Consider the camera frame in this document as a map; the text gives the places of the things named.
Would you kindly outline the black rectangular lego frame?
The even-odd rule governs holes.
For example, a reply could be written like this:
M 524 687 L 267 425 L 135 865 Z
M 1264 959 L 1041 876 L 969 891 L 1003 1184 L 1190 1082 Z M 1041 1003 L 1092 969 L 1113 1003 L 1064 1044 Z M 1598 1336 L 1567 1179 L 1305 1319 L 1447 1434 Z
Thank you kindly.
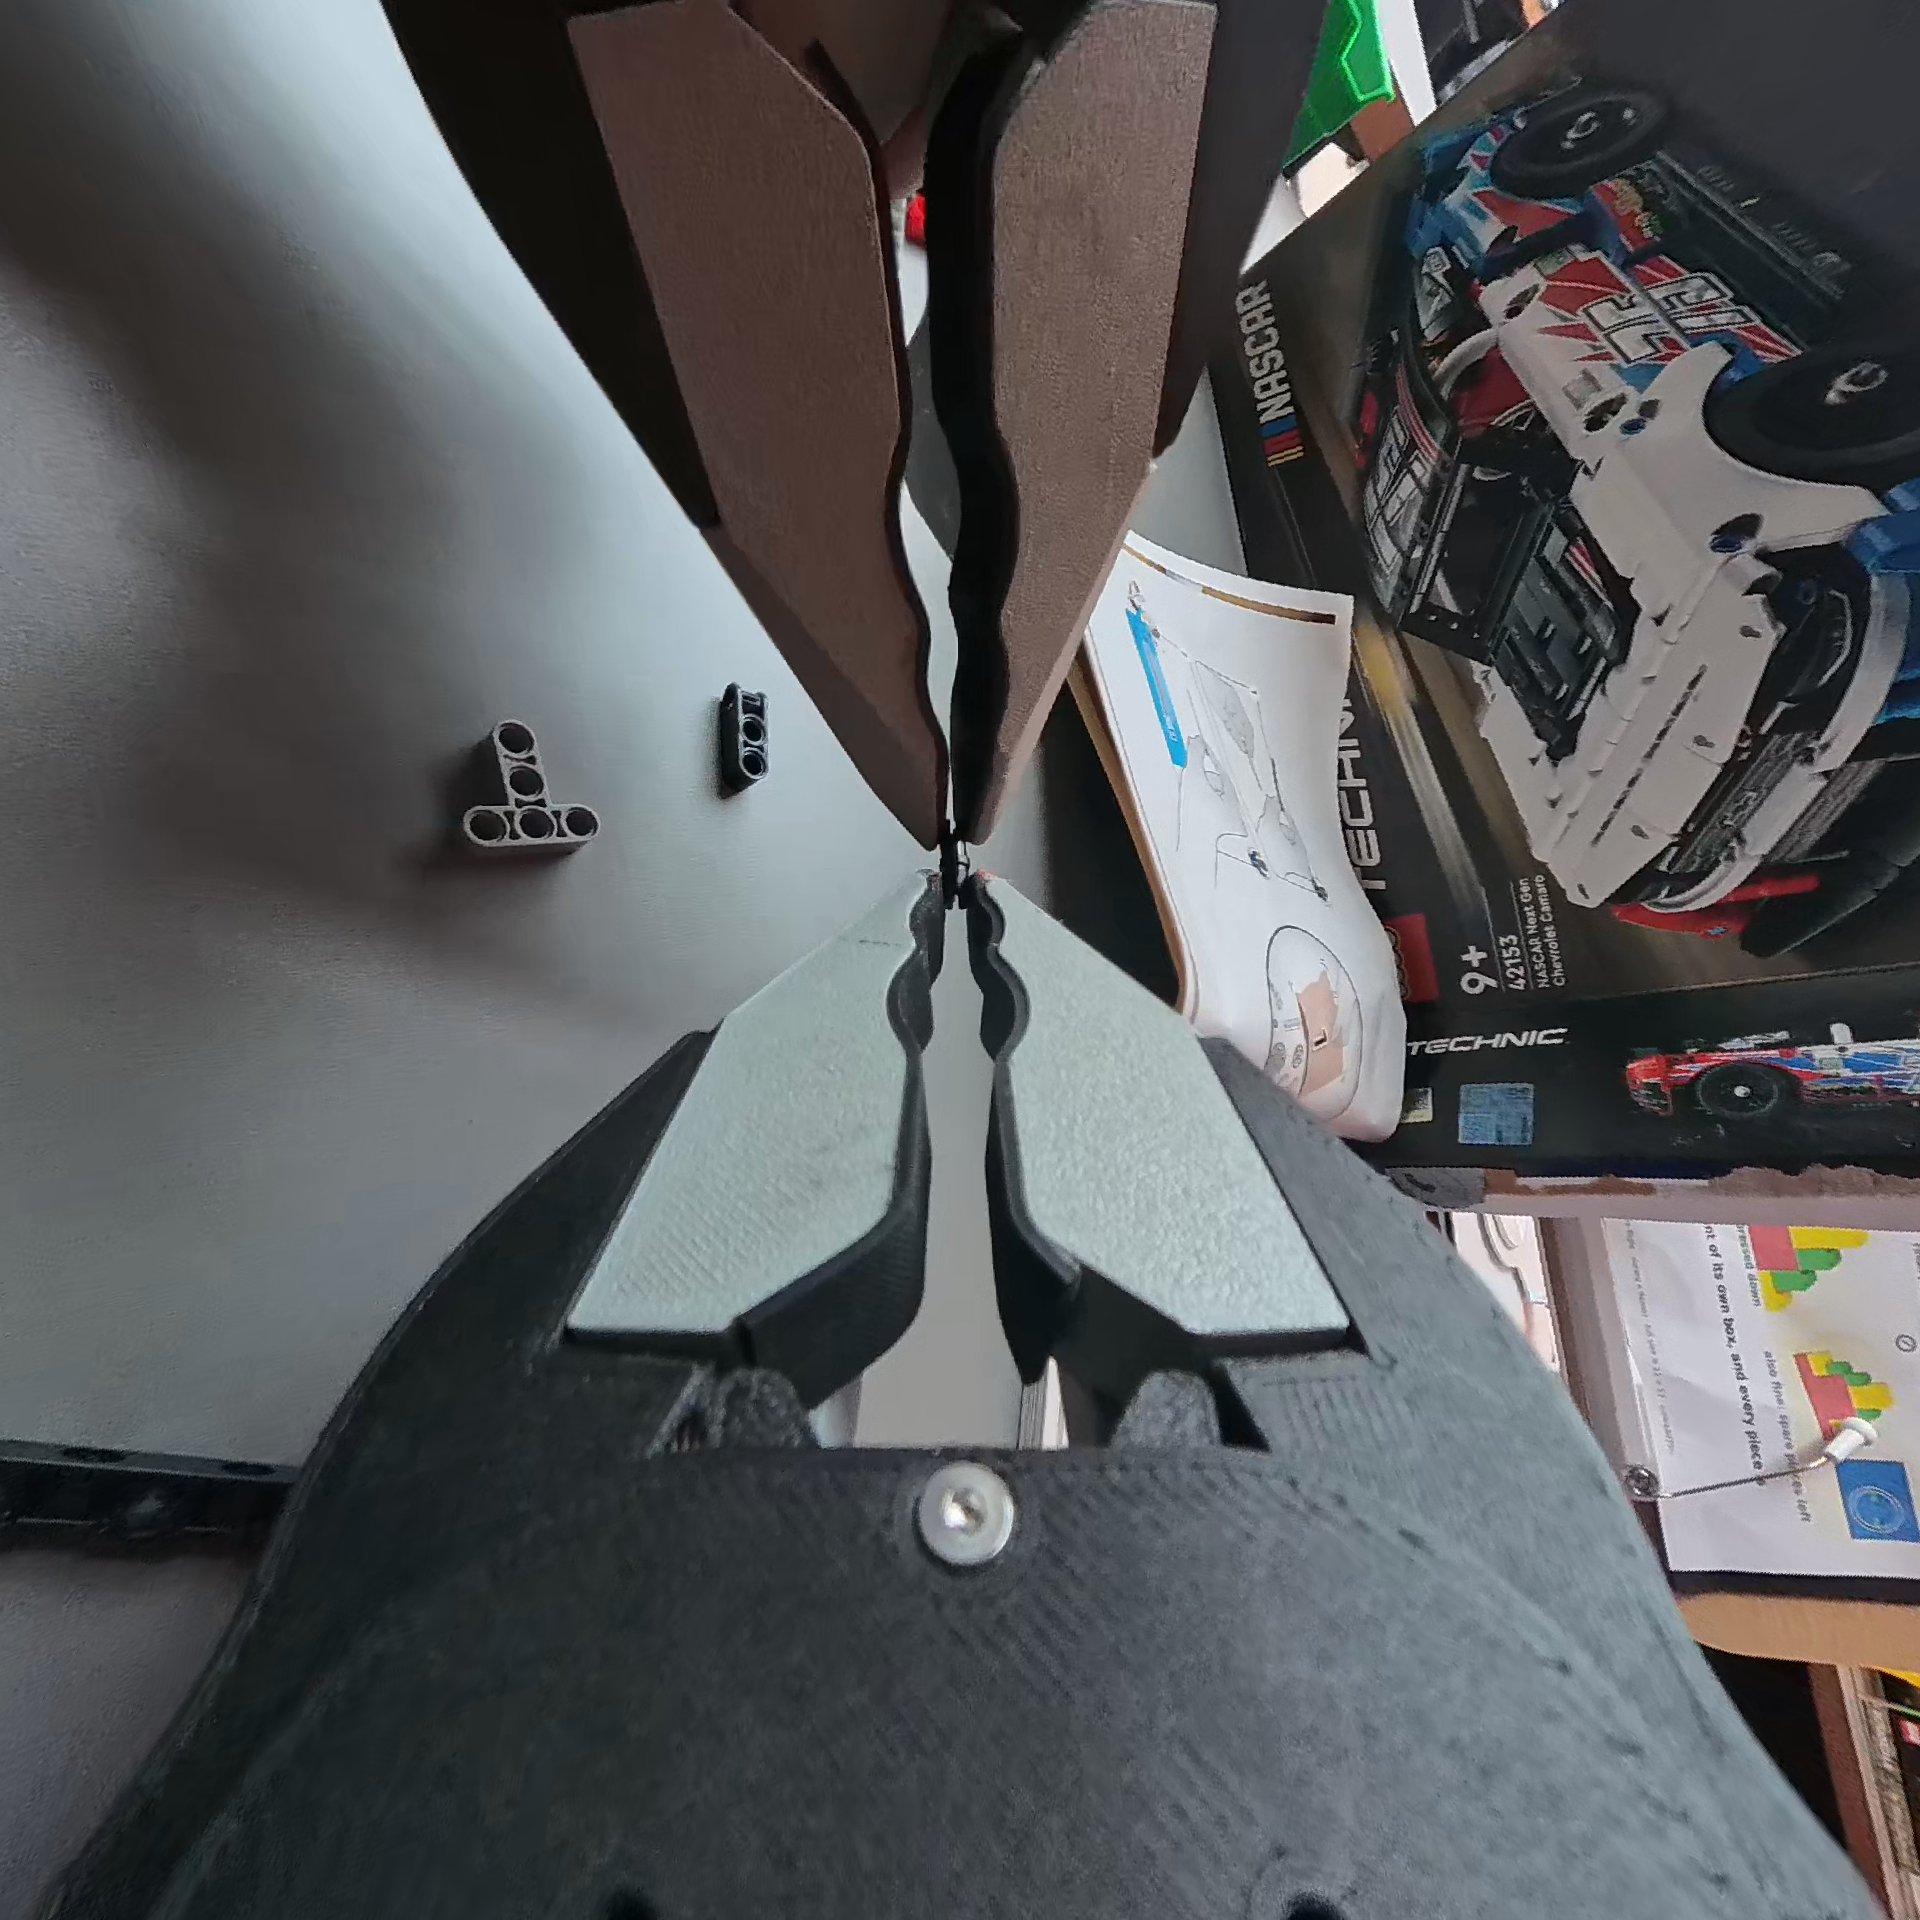
M 3 1553 L 251 1556 L 299 1479 L 270 1462 L 7 1438 Z

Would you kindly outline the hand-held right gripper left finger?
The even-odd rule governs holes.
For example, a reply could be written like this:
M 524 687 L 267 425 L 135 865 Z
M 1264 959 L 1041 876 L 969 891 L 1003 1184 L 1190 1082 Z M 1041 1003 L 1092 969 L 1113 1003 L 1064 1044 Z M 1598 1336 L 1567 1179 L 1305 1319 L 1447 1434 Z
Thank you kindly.
M 853 1385 L 924 1296 L 924 1052 L 943 887 L 916 873 L 709 1035 L 588 1267 L 566 1336 Z

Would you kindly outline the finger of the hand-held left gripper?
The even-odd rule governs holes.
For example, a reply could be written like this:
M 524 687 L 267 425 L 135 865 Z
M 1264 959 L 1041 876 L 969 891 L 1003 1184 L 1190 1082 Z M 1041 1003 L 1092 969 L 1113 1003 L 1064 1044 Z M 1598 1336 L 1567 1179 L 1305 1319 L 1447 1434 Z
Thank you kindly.
M 861 6 L 629 6 L 566 26 L 710 491 L 709 544 L 861 783 L 924 849 L 949 753 L 905 563 L 894 203 L 856 80 L 932 31 Z
M 928 137 L 928 384 L 956 480 L 951 822 L 996 828 L 1153 462 L 1216 9 L 976 33 Z

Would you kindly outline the grey T-shaped lego beam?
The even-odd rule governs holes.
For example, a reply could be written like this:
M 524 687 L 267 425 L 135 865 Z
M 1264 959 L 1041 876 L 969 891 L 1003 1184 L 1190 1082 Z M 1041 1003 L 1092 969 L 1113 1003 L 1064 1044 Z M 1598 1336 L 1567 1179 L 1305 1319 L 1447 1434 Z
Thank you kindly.
M 471 750 L 457 799 L 455 843 L 473 858 L 565 858 L 600 833 L 590 804 L 556 799 L 536 735 L 515 718 Z

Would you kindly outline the brown cardboard box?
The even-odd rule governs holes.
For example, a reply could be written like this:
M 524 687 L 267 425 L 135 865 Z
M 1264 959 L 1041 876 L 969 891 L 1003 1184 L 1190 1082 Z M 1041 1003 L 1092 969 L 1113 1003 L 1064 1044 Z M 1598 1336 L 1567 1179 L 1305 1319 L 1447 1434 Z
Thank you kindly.
M 1916 1580 L 1670 1574 L 1670 1591 L 1703 1649 L 1918 1674 Z

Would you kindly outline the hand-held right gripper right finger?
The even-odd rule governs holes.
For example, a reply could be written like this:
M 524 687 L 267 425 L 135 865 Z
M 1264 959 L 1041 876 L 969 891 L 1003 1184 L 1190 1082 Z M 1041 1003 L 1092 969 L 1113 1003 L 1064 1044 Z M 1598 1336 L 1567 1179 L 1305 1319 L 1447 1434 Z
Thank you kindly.
M 1020 1378 L 1137 1385 L 1348 1350 L 1352 1321 L 1188 1023 L 1011 883 L 974 876 L 965 908 Z

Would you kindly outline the lego set box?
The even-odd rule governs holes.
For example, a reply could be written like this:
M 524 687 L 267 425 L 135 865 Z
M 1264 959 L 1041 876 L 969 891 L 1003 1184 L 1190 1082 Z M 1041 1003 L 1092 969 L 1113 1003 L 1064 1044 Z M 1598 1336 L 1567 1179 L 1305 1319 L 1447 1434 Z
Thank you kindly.
M 1581 2 L 1240 267 L 1412 1170 L 1916 1179 L 1918 6 Z

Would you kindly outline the lego instruction booklet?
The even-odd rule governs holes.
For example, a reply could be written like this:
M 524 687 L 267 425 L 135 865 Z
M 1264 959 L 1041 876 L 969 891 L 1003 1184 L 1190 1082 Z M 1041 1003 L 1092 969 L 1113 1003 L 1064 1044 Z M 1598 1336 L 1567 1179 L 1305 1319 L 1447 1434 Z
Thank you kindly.
M 1174 1008 L 1334 1136 L 1401 1123 L 1401 979 L 1337 812 L 1352 602 L 1120 540 L 1072 692 L 1135 842 Z

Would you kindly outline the green plastic bin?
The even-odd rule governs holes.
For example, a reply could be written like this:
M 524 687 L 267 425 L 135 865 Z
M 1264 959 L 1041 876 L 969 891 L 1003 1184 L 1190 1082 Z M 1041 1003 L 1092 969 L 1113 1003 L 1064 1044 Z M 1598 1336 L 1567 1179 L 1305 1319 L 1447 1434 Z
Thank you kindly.
M 1433 86 L 1412 2 L 1326 2 L 1303 108 L 1281 174 L 1327 144 L 1379 161 L 1433 110 Z

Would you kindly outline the printed paper sheet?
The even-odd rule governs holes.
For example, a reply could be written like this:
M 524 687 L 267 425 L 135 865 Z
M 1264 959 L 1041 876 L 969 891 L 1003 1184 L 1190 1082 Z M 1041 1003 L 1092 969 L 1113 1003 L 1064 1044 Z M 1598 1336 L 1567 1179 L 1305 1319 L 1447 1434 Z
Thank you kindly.
M 1913 1233 L 1612 1218 L 1600 1225 L 1622 1380 L 1619 1463 L 1661 1487 L 1879 1442 L 1805 1479 L 1645 1505 L 1679 1575 L 1918 1577 Z

